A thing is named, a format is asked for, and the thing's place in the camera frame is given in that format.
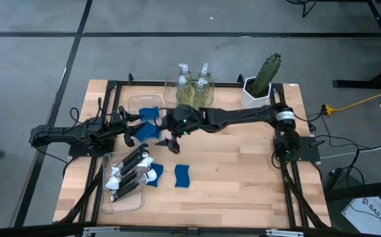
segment blue napkin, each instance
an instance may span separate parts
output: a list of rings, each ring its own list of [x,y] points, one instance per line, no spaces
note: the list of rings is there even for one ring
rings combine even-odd
[[[155,172],[157,173],[157,178],[154,181],[147,183],[146,185],[158,187],[158,179],[160,178],[161,174],[163,173],[164,167],[163,167],[163,165],[152,163],[151,169],[155,170]]]
[[[160,117],[160,110],[158,109],[158,107],[142,108],[139,110],[139,115],[142,116],[140,118],[141,122],[148,120],[153,121],[157,120]]]
[[[188,174],[188,165],[176,165],[175,175],[176,175],[176,188],[188,188],[191,180]]]
[[[145,125],[134,135],[140,142],[147,140],[148,138],[160,138],[160,130],[157,126],[146,121]]]

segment spray bottle nozzle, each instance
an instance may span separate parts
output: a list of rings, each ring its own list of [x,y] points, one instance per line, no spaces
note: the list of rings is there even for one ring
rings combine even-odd
[[[179,85],[183,86],[186,84],[186,78],[184,76],[179,77]]]
[[[182,68],[183,73],[188,73],[189,67],[186,63],[179,63],[179,66]]]
[[[199,80],[198,80],[198,87],[204,87],[205,86],[205,84],[207,84],[208,82],[207,82],[207,80],[205,80],[205,79],[203,79],[203,78],[199,78]]]
[[[208,63],[204,63],[204,66],[201,70],[201,75],[206,76],[208,74]]]

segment potted cactus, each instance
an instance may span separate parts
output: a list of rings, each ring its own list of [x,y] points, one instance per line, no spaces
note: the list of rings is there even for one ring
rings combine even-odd
[[[270,97],[271,81],[281,66],[281,55],[274,53],[262,65],[257,76],[246,78],[241,94],[242,105],[246,108],[261,107]]]

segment black table leg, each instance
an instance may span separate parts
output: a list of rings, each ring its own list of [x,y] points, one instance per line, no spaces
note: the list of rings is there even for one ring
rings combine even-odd
[[[334,80],[335,88],[381,89],[381,73],[369,81]]]
[[[327,201],[381,196],[381,183],[365,184],[336,190],[324,190],[324,194]]]

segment wooden table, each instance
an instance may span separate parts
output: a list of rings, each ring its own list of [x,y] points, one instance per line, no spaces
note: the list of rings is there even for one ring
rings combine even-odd
[[[80,120],[94,117],[97,99],[104,98],[107,80],[90,80]],[[288,106],[305,116],[301,92],[297,84],[284,84]],[[216,88],[212,107],[242,109],[240,88]],[[122,86],[120,105],[134,95],[159,95],[162,86]],[[309,136],[306,122],[296,120],[301,136]],[[144,187],[144,206],[138,211],[98,214],[98,224],[136,226],[199,226],[235,228],[289,228],[281,172],[273,168],[272,137],[274,129],[263,122],[236,124],[221,132],[193,132],[179,139],[181,152],[171,153],[166,147],[151,147],[155,163],[164,166],[157,188]],[[115,150],[131,148],[123,136],[116,139]],[[189,165],[190,187],[175,188],[176,164]],[[328,210],[318,171],[311,163],[299,162],[303,193],[315,213],[330,225]],[[80,157],[66,171],[54,221],[62,219],[82,195],[90,166],[89,157]],[[94,197],[88,202],[86,221],[90,220]],[[296,221],[299,208],[293,197]]]

